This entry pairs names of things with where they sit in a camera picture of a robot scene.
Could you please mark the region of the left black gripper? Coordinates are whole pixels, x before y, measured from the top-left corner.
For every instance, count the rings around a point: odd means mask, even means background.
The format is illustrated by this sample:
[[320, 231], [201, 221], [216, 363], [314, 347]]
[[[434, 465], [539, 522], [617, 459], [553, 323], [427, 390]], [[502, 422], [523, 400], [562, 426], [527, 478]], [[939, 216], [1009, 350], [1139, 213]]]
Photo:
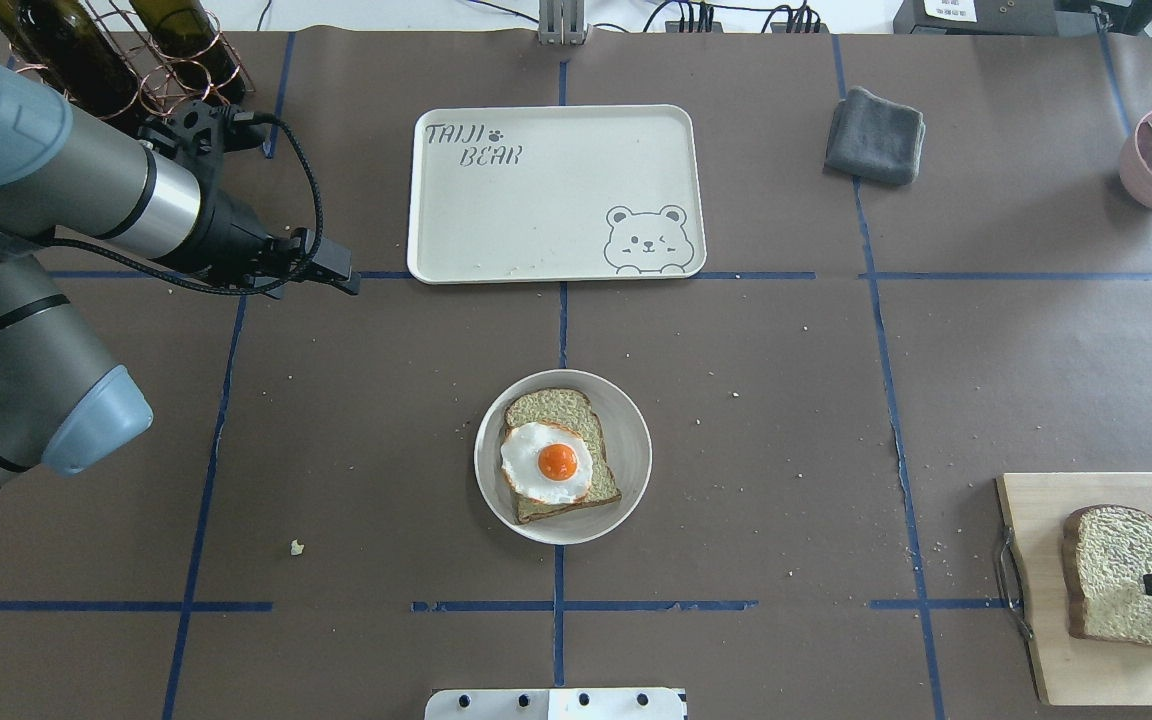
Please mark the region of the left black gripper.
[[[291, 143], [314, 200], [314, 228], [300, 228], [289, 237], [271, 234], [247, 202], [221, 190], [227, 152], [260, 147], [268, 126]], [[141, 138], [160, 156], [160, 170], [177, 164], [196, 179], [200, 196], [192, 227], [179, 245], [143, 252], [147, 260], [191, 275], [212, 293], [278, 293], [285, 285], [310, 281], [358, 295], [361, 275], [353, 275], [353, 252], [321, 237], [323, 202], [314, 172], [282, 119], [268, 111], [194, 101], [170, 118], [147, 120]]]

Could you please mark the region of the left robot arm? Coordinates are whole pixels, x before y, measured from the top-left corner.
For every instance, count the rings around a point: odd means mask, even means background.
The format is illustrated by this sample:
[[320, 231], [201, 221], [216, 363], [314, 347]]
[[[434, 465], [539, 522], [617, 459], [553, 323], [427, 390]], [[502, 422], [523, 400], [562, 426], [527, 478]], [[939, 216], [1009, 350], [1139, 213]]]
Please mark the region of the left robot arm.
[[351, 252], [323, 232], [314, 176], [314, 225], [285, 237], [221, 188], [223, 156], [262, 145], [268, 126], [303, 156], [282, 119], [205, 101], [129, 137], [0, 65], [0, 488], [38, 465], [81, 473], [154, 419], [41, 250], [92, 252], [218, 296], [275, 300], [294, 282], [358, 291]]

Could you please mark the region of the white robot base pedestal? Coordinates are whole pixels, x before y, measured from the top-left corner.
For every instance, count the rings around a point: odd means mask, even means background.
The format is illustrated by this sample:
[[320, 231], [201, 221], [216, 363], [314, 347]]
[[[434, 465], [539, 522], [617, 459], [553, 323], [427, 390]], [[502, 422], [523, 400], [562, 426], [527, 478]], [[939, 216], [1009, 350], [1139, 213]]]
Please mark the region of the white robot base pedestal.
[[667, 687], [444, 689], [425, 719], [687, 719], [685, 691]]

